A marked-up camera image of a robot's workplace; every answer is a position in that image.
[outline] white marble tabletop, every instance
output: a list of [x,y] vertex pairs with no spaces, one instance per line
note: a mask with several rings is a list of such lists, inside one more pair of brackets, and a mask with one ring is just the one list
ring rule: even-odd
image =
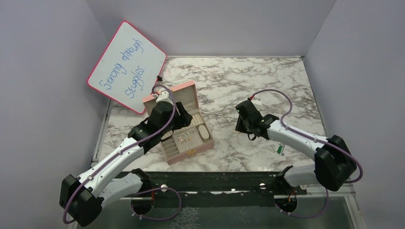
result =
[[[293,110],[285,121],[289,125],[317,135],[324,135],[311,87],[302,60],[297,58],[220,58],[171,57],[163,67],[164,84],[174,86],[194,80],[201,113],[211,129],[214,148],[169,166],[161,146],[131,163],[124,171],[141,168],[146,171],[280,171],[289,165],[306,165],[311,160],[286,148],[277,153],[279,142],[263,138],[250,141],[236,132],[235,106],[266,88],[285,92]],[[288,102],[278,94],[257,95],[263,105],[260,112],[281,117]],[[147,117],[113,103],[107,132],[101,146],[100,160],[111,153],[126,137],[131,127]]]

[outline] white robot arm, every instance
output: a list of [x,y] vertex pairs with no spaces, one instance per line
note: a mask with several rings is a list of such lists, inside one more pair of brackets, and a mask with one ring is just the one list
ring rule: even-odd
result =
[[108,157],[78,177],[68,175],[62,181],[59,205],[82,227],[91,223],[102,208],[128,194],[137,193],[142,179],[135,174],[112,181],[126,166],[157,145],[169,131],[189,126],[192,116],[181,102],[174,104],[172,92],[166,89],[157,100],[150,116],[133,127],[128,137]]
[[[267,90],[281,93],[274,89]],[[291,105],[291,100],[284,93],[282,94]],[[281,142],[302,152],[314,161],[312,165],[288,166],[284,169],[279,175],[279,185],[282,187],[321,184],[328,190],[337,191],[347,182],[357,165],[360,165],[351,156],[341,137],[334,135],[326,138],[289,126],[283,122],[283,118],[291,112],[291,108],[281,119],[271,114],[262,116],[251,102],[253,97],[236,106],[239,113],[236,131],[248,134],[249,139],[253,134],[255,137],[250,140],[263,137],[267,140]],[[360,176],[356,180],[362,176],[362,168],[360,166],[359,168]]]

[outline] handwritten text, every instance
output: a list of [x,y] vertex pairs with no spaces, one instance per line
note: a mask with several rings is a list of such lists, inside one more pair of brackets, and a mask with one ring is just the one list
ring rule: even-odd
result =
[[128,89],[125,90],[125,94],[129,98],[134,98],[135,97],[135,92],[138,90],[143,91],[143,86],[145,86],[145,83],[142,80],[142,74],[145,71],[144,68],[141,68],[138,66],[138,68],[135,70],[135,72],[131,71],[131,73],[134,75],[132,84],[131,86],[128,87]]
[[120,73],[126,75],[127,70],[119,63],[115,64],[115,68],[111,71],[110,75],[106,78],[106,82],[103,82],[103,80],[100,80],[98,82],[101,86],[107,88],[106,90],[111,89],[111,85],[115,81],[115,77],[117,77]]
[[140,42],[139,40],[135,40],[135,38],[132,38],[132,40],[134,41],[134,43],[129,48],[126,48],[123,52],[121,52],[121,58],[123,61],[129,60],[130,57],[132,57],[132,54],[134,52],[137,52],[138,50],[141,50],[141,53],[143,53],[143,48],[141,45],[142,42]]

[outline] gray wall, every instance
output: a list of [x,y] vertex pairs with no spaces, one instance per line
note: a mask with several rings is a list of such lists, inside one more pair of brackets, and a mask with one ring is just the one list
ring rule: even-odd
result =
[[0,1],[0,228],[60,228],[62,179],[90,167],[106,46],[84,1]]
[[368,228],[405,225],[405,1],[337,0],[304,64],[328,135],[362,162]]
[[86,0],[107,39],[128,20],[168,55],[305,55],[335,0]]

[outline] purple cable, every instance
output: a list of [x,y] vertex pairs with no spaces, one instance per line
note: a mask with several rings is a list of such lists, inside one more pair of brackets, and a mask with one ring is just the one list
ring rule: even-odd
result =
[[[156,84],[156,85],[154,85],[154,86],[152,87],[152,93],[153,93],[153,90],[155,90],[156,87],[163,87],[163,88],[169,93],[170,98],[171,98],[171,100],[173,101],[173,111],[172,111],[171,116],[170,116],[169,120],[167,121],[167,123],[166,123],[161,129],[159,129],[158,131],[156,131],[155,133],[153,133],[153,134],[151,134],[151,135],[149,135],[149,136],[147,136],[147,137],[145,137],[145,138],[143,138],[143,139],[141,139],[141,140],[139,140],[139,141],[137,141],[137,142],[135,142],[135,143],[133,143],[133,144],[131,144],[131,145],[125,147],[125,148],[123,148],[122,150],[118,151],[116,154],[114,154],[112,157],[110,157],[107,161],[105,161],[105,163],[102,164],[98,169],[96,169],[96,171],[94,171],[94,173],[92,173],[92,174],[90,175],[91,177],[94,177],[95,175],[97,175],[106,165],[108,165],[112,160],[114,160],[117,156],[119,156],[119,155],[120,155],[120,154],[119,154],[120,152],[125,152],[125,151],[131,149],[132,147],[139,145],[140,143],[143,143],[143,142],[145,142],[145,141],[148,141],[148,140],[151,139],[152,137],[154,137],[154,136],[156,136],[157,134],[159,134],[160,132],[162,132],[162,131],[170,124],[170,122],[173,120],[174,114],[176,113],[176,102],[174,101],[173,92],[172,92],[168,87],[166,87],[166,86],[164,86],[164,85]],[[77,189],[73,192],[73,194],[70,196],[69,200],[67,201],[66,207],[64,208],[64,214],[63,214],[63,222],[64,222],[65,224],[70,224],[70,223],[73,223],[73,222],[75,221],[74,219],[71,220],[71,221],[67,221],[67,220],[66,220],[67,212],[68,212],[68,210],[69,210],[69,208],[70,208],[70,205],[71,205],[72,202],[73,202],[73,199],[76,197],[77,193],[80,191],[80,189],[81,189],[82,187],[85,186],[85,184],[86,184],[87,182],[89,182],[89,179],[88,179],[88,178],[87,178],[86,180],[84,180],[83,183],[79,185],[79,187],[77,187]]]
[[[256,93],[254,93],[252,97],[254,97],[255,95],[257,95],[257,94],[259,94],[259,93],[262,93],[262,92],[277,92],[277,93],[282,94],[285,98],[287,98],[288,103],[290,104],[290,108],[289,108],[289,110],[288,110],[285,114],[283,114],[283,115],[281,116],[281,118],[280,118],[280,123],[283,125],[283,127],[285,127],[286,129],[288,129],[289,131],[291,131],[291,132],[293,132],[293,133],[295,133],[295,134],[297,134],[297,135],[303,136],[303,137],[305,137],[305,138],[307,138],[307,139],[309,139],[309,140],[311,140],[311,141],[314,141],[314,140],[315,140],[312,136],[309,136],[309,135],[307,135],[307,134],[301,133],[300,131],[293,129],[293,128],[287,126],[287,125],[284,123],[283,119],[284,119],[289,113],[291,113],[291,111],[292,111],[292,101],[291,101],[291,99],[288,97],[288,95],[286,95],[284,92],[279,91],[279,90],[276,90],[276,89],[264,89],[264,90],[261,90],[261,91],[258,91],[258,92],[256,92]],[[335,145],[333,145],[333,144],[331,144],[331,143],[329,143],[329,142],[327,142],[327,141],[323,141],[323,140],[319,140],[319,139],[317,139],[316,141],[317,141],[317,142],[320,142],[320,143],[323,143],[323,144],[325,144],[325,145],[328,145],[328,146],[330,146],[330,147],[333,147],[333,148],[335,148],[336,150],[339,150],[341,153],[343,153],[343,154],[344,154],[345,156],[347,156],[350,160],[354,161],[354,162],[357,164],[357,166],[359,167],[359,177],[357,177],[357,178],[354,179],[354,180],[346,181],[346,183],[354,183],[354,182],[357,182],[357,181],[359,181],[359,180],[363,177],[363,167],[362,167],[362,165],[360,164],[360,162],[359,162],[356,158],[354,158],[352,155],[350,155],[348,152],[344,151],[343,149],[341,149],[341,148],[339,148],[339,147],[337,147],[337,146],[335,146]],[[319,211],[317,214],[314,214],[314,215],[312,215],[312,216],[300,216],[300,215],[295,215],[295,214],[289,214],[289,215],[292,216],[292,217],[301,218],[301,219],[314,218],[314,217],[317,217],[317,216],[319,216],[320,214],[322,214],[322,213],[326,210],[328,204],[329,204],[329,192],[328,192],[328,190],[326,189],[326,202],[325,202],[325,205],[323,206],[322,210]]]
[[323,208],[322,208],[318,213],[316,213],[316,214],[313,214],[313,215],[310,215],[310,216],[301,216],[301,215],[296,215],[296,214],[294,214],[294,213],[285,212],[285,211],[281,210],[281,208],[280,208],[277,204],[276,204],[276,207],[277,207],[282,213],[284,213],[284,214],[286,214],[286,215],[288,215],[288,216],[295,217],[295,218],[311,219],[311,218],[318,217],[318,216],[322,215],[322,213],[326,210],[326,207],[327,207],[328,204],[329,204],[329,192],[328,192],[327,189],[325,189],[325,190],[326,190],[326,202],[325,202],[325,205],[324,205]]
[[156,190],[162,190],[162,189],[167,189],[167,190],[173,191],[174,193],[176,193],[177,197],[179,198],[179,207],[177,208],[176,212],[173,215],[171,215],[169,217],[166,217],[166,218],[153,218],[153,217],[147,217],[147,216],[143,216],[143,215],[138,215],[134,211],[132,203],[131,203],[131,210],[133,212],[133,216],[138,216],[140,219],[145,218],[145,219],[151,219],[151,220],[156,220],[156,221],[166,221],[166,220],[172,219],[175,216],[177,216],[178,213],[181,210],[181,197],[180,197],[180,194],[178,193],[178,191],[176,191],[176,190],[174,190],[174,189],[172,189],[170,187],[157,187],[157,188],[153,188],[153,189],[146,190],[146,191],[143,191],[143,192],[138,192],[135,195],[141,195],[141,194],[145,194],[145,193],[148,193],[148,192],[154,192]]

